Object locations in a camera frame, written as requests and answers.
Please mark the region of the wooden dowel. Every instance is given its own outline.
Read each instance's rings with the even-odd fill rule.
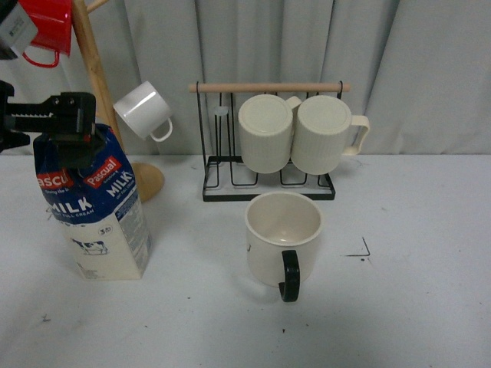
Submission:
[[[339,92],[340,83],[203,83],[189,85],[189,92],[216,92],[216,93],[240,93],[240,92]],[[349,83],[343,83],[343,92],[351,89]]]
[[[107,3],[109,0],[95,0],[95,2],[90,3],[87,5],[87,13],[93,12],[95,9],[101,7],[105,3]]]
[[[120,130],[117,125],[116,113],[113,108],[113,101],[110,97],[109,88],[107,87],[106,77],[95,43],[87,7],[85,6],[84,0],[73,0],[72,5],[72,22],[75,36],[97,101],[97,110],[101,114],[102,120],[112,128],[117,141],[124,150],[123,140],[121,139]]]

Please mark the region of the cow illustration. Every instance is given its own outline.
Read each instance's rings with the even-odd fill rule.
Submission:
[[[73,238],[71,240],[73,243],[78,244],[85,255],[106,255],[109,253],[103,241],[83,242]]]

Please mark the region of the black mug handle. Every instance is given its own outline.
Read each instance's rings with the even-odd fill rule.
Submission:
[[[296,251],[282,251],[285,282],[280,282],[279,292],[285,302],[296,301],[300,291],[300,267]]]

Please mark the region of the cream mug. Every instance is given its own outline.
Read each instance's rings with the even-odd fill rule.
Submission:
[[[360,127],[353,146],[346,147],[350,126]],[[368,132],[368,118],[351,115],[346,103],[319,95],[298,108],[292,144],[292,162],[307,174],[321,175],[334,170],[341,155],[357,155]]]
[[[245,224],[252,274],[279,288],[283,301],[296,301],[300,282],[312,273],[320,246],[320,208],[302,194],[267,192],[249,203]]]
[[[249,98],[239,110],[242,161],[252,171],[269,174],[285,167],[292,148],[293,116],[302,102],[260,94]]]

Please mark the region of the wooden mug tree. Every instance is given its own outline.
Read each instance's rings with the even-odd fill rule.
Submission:
[[[72,24],[80,48],[87,74],[91,81],[92,90],[97,101],[97,111],[101,119],[111,127],[117,141],[124,150],[123,140],[117,125],[113,101],[107,87],[104,69],[95,42],[89,13],[99,8],[109,0],[96,0],[89,6],[84,0],[72,0]],[[132,163],[135,173],[138,193],[142,202],[154,197],[163,186],[163,174],[155,166],[147,163]]]

